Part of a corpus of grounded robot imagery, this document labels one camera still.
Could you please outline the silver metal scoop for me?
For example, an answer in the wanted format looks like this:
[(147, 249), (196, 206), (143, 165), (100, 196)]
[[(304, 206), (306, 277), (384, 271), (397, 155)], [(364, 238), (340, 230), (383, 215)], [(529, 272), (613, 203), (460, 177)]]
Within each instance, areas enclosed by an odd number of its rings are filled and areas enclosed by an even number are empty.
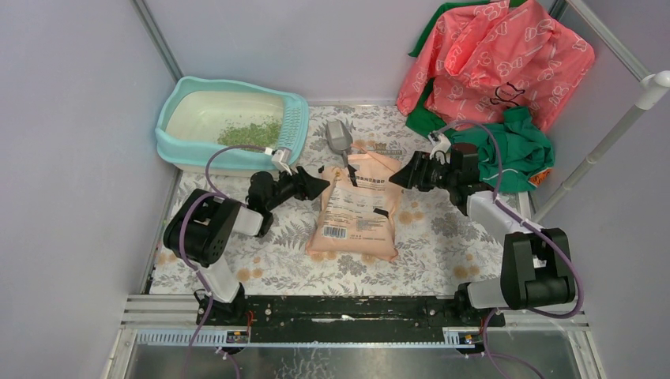
[(329, 148), (341, 156), (345, 167), (348, 167), (348, 154), (353, 142), (352, 135), (339, 120), (328, 121), (326, 123), (326, 140)]

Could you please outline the pink cat litter bag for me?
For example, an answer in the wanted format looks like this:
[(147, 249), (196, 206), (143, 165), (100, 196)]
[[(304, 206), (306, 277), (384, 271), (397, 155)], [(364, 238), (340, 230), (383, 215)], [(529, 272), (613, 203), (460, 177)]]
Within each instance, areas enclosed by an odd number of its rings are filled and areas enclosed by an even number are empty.
[(360, 253), (393, 261), (398, 255), (394, 216), (402, 188), (389, 178), (401, 162), (365, 151), (350, 155), (348, 163), (355, 170), (354, 178), (344, 167), (320, 170), (329, 187), (321, 194), (322, 210), (306, 251), (310, 255)]

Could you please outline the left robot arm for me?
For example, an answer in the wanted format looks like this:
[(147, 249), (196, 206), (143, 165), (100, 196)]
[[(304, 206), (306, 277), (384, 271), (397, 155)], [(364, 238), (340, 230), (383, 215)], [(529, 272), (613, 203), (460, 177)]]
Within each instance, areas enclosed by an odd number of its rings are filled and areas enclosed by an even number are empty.
[(201, 280), (205, 295), (216, 302), (215, 314), (228, 325), (245, 314), (242, 284), (228, 267), (224, 252), (233, 234), (263, 237), (273, 225), (273, 210), (285, 201), (313, 201), (330, 186), (303, 167), (277, 178), (259, 171), (250, 177), (243, 203), (203, 189), (194, 190), (166, 226), (163, 245)]

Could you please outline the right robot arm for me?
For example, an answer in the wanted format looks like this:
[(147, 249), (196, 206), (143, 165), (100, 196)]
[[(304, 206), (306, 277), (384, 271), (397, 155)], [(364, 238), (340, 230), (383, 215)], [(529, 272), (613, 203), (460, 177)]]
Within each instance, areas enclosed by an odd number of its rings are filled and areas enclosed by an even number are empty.
[(482, 225), (503, 247), (499, 276), (463, 283), (454, 295), (453, 313), (473, 325), (485, 310), (532, 310), (573, 302), (582, 305), (582, 290), (570, 260), (566, 234), (521, 217), (503, 203), (492, 186), (480, 181), (479, 155), (472, 144), (456, 144), (450, 158), (415, 152), (390, 181), (408, 190), (446, 190), (452, 205)]

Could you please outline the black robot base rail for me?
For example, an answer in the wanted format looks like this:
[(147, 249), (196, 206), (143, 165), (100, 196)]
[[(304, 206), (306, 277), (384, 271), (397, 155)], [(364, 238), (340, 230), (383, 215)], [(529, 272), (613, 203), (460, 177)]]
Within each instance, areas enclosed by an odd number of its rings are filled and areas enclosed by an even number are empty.
[(478, 333), (488, 310), (461, 297), (242, 295), (214, 303), (198, 295), (197, 322), (239, 326), (253, 343), (438, 343), (445, 331)]

